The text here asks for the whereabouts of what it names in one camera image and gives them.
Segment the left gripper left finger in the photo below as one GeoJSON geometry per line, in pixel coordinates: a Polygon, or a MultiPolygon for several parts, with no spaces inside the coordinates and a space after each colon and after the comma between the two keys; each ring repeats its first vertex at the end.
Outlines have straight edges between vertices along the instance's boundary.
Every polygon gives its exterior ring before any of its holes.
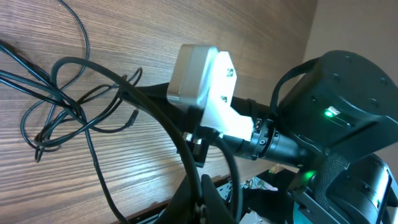
{"type": "Polygon", "coordinates": [[[187,224],[192,217],[192,194],[187,177],[184,177],[176,193],[155,221],[156,224],[187,224]]]}

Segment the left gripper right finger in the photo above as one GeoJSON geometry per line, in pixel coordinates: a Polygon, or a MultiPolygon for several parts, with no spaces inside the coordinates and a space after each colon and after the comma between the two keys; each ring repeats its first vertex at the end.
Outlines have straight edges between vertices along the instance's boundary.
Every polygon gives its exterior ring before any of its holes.
{"type": "Polygon", "coordinates": [[[203,174],[201,184],[206,207],[206,222],[209,224],[235,224],[236,220],[227,209],[210,176],[203,174]]]}

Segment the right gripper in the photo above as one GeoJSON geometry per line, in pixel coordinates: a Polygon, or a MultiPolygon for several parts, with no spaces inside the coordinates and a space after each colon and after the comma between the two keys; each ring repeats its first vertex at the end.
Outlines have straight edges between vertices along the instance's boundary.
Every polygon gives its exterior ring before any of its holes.
{"type": "Polygon", "coordinates": [[[152,100],[177,127],[188,145],[195,165],[203,168],[209,148],[209,143],[204,140],[205,128],[200,127],[204,109],[170,103],[167,99],[168,86],[168,83],[162,83],[152,86],[139,86],[137,89],[152,100]]]}

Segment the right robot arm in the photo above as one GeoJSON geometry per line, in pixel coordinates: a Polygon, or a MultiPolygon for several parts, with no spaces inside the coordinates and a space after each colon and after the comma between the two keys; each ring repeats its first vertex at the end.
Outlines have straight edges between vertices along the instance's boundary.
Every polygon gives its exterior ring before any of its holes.
{"type": "Polygon", "coordinates": [[[237,223],[243,191],[235,157],[298,168],[287,188],[312,223],[387,223],[397,183],[377,151],[397,141],[397,87],[368,59],[333,50],[289,70],[298,83],[269,105],[233,95],[229,53],[180,48],[168,83],[140,86],[124,100],[157,118],[187,170],[161,223],[237,223]]]}

